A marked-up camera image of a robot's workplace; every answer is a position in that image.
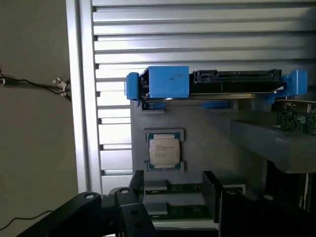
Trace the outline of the grey parts rack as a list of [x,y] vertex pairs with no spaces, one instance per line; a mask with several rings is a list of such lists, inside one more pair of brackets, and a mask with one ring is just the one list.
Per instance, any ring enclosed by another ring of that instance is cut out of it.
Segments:
[[[316,136],[274,127],[277,112],[206,109],[199,104],[165,104],[145,111],[131,103],[133,169],[143,170],[145,190],[167,184],[202,183],[210,170],[224,188],[255,198],[279,197],[316,213]],[[147,133],[180,132],[181,169],[149,171]],[[170,205],[205,205],[201,193],[147,195],[149,212]]]

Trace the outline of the silver CPU chip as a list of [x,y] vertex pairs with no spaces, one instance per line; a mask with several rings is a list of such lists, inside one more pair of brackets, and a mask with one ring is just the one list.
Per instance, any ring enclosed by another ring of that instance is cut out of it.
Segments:
[[180,170],[182,141],[180,132],[147,133],[149,158],[146,163],[148,170]]

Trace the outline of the green RAM stick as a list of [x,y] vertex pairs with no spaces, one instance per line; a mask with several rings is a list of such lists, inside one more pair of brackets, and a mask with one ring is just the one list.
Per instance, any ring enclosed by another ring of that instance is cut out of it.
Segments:
[[184,219],[212,219],[212,215],[205,205],[170,205],[166,211],[151,211],[152,220],[184,220]]
[[150,188],[145,190],[147,195],[162,195],[162,194],[195,194],[201,193],[202,183],[194,184],[167,184],[166,187]]

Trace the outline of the blue disk carrier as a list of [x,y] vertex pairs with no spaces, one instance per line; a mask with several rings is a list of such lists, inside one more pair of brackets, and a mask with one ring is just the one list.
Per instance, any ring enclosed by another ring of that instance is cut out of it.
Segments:
[[227,108],[230,101],[258,99],[268,105],[278,98],[308,92],[307,71],[218,71],[188,66],[152,66],[126,76],[124,94],[142,110],[163,110],[168,101],[204,102],[205,108]]

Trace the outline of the black disk drive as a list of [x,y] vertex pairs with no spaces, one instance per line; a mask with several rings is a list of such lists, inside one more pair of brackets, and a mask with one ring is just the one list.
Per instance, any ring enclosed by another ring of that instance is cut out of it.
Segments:
[[153,99],[187,98],[193,95],[259,94],[286,89],[281,70],[218,71],[198,70],[192,73],[146,73],[141,76],[140,92]]

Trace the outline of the green graphics card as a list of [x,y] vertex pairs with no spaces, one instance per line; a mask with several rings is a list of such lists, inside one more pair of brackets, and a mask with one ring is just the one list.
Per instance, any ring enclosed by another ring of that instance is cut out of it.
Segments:
[[273,110],[277,112],[274,127],[316,136],[316,101],[277,99]]

